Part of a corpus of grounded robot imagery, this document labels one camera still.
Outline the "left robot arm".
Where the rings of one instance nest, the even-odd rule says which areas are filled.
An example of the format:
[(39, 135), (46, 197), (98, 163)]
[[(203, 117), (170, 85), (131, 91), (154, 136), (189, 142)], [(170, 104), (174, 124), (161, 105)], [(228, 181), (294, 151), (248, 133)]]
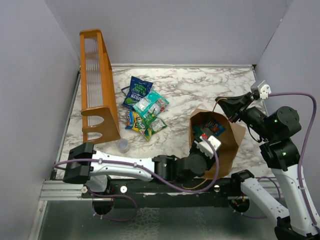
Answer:
[(85, 184), (94, 176), (130, 177), (150, 182), (164, 179), (184, 183), (202, 177), (216, 162), (212, 148), (205, 142), (195, 142), (186, 157), (158, 155), (132, 158), (103, 153), (93, 143), (83, 143), (69, 151), (63, 182)]

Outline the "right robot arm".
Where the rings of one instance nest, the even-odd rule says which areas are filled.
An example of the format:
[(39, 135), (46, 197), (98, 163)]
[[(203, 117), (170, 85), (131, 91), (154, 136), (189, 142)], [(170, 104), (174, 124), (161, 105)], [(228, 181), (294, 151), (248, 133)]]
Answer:
[(261, 155), (277, 179), (286, 205), (271, 196), (248, 170), (232, 174), (229, 189), (236, 196), (245, 194), (260, 208), (272, 222), (277, 239), (318, 240), (320, 216), (303, 176), (303, 152), (291, 140), (302, 129), (299, 114), (282, 106), (267, 116), (249, 107), (257, 99), (248, 92), (236, 97), (218, 96), (215, 101), (230, 122), (242, 121), (260, 136)]

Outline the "green yellow snack packet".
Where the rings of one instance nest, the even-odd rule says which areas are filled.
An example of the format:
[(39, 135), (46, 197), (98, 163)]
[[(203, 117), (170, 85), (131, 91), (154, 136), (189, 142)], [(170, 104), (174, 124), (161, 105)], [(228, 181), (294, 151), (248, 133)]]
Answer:
[(152, 135), (166, 128), (167, 124), (164, 120), (152, 113), (149, 114), (146, 118), (143, 118), (141, 121), (138, 121), (137, 127), (145, 140), (149, 141)]

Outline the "brown paper bag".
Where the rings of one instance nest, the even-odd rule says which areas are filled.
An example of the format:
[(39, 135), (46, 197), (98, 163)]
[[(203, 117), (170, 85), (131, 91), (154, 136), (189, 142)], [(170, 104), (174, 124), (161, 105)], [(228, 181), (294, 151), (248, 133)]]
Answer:
[(189, 145), (196, 139), (196, 132), (193, 131), (193, 127), (202, 127), (210, 121), (224, 127), (224, 131), (217, 136), (222, 143), (217, 151), (219, 160), (217, 178), (220, 179), (231, 172), (233, 161), (244, 139), (246, 128), (237, 123), (229, 122), (223, 113), (197, 108), (191, 113), (189, 119)]

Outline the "yellow M&M's packet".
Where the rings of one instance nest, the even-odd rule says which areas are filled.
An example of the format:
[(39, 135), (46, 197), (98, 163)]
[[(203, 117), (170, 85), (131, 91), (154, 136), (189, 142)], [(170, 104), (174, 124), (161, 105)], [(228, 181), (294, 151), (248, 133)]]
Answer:
[(132, 129), (136, 132), (139, 132), (139, 123), (142, 121), (142, 118), (136, 111), (133, 111), (132, 114), (133, 114)]

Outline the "small blue candy bar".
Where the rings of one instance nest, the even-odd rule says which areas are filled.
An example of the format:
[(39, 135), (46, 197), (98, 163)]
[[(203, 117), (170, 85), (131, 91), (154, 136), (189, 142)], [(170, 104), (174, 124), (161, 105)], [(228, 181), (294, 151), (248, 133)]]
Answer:
[(132, 129), (134, 126), (134, 114), (133, 114), (133, 111), (131, 109), (129, 109), (127, 112), (126, 112), (126, 126), (125, 126), (125, 129), (126, 130), (130, 130)]

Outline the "dark blue snack packet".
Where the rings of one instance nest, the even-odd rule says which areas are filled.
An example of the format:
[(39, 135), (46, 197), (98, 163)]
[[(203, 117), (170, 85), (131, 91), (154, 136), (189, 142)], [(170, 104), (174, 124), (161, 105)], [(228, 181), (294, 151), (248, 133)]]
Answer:
[(128, 93), (130, 92), (130, 86), (126, 86), (126, 87), (122, 88), (121, 91), (125, 96), (127, 96)]

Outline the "blue Burts crisps packet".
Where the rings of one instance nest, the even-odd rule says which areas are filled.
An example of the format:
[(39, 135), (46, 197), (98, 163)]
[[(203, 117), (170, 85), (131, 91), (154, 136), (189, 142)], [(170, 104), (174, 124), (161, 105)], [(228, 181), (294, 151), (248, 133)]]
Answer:
[(130, 79), (130, 91), (122, 103), (126, 108), (133, 109), (133, 106), (149, 94), (153, 87), (153, 83), (141, 80), (135, 76)]

